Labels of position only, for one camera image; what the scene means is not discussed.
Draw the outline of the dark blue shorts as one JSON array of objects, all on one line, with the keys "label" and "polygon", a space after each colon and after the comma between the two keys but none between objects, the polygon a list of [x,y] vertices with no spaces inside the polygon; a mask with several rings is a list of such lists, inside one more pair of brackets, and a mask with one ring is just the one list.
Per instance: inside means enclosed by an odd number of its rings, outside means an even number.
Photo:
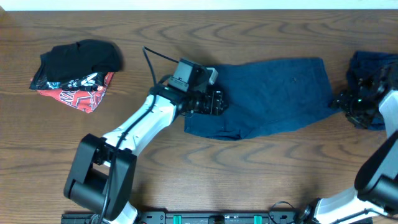
[{"label": "dark blue shorts", "polygon": [[296,131],[333,115],[333,92],[320,58],[215,65],[229,107],[219,116],[194,114],[184,131],[237,141]]}]

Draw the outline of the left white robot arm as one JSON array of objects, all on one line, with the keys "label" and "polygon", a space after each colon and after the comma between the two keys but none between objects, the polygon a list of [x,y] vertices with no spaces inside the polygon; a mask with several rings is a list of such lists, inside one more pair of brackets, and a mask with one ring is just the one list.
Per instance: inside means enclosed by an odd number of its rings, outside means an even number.
[{"label": "left white robot arm", "polygon": [[64,196],[94,213],[90,223],[134,223],[138,211],[129,198],[139,154],[179,115],[221,115],[227,106],[219,86],[188,92],[163,84],[152,87],[144,104],[118,128],[100,138],[82,138]]}]

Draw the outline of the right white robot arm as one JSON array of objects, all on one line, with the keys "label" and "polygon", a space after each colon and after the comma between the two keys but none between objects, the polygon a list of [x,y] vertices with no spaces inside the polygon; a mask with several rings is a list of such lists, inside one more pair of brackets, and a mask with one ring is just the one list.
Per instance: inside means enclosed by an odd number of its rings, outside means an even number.
[{"label": "right white robot arm", "polygon": [[373,119],[384,123],[386,141],[361,166],[354,185],[332,197],[308,204],[297,223],[355,223],[381,216],[397,219],[397,63],[381,67],[342,91],[331,103],[356,127],[368,129]]}]

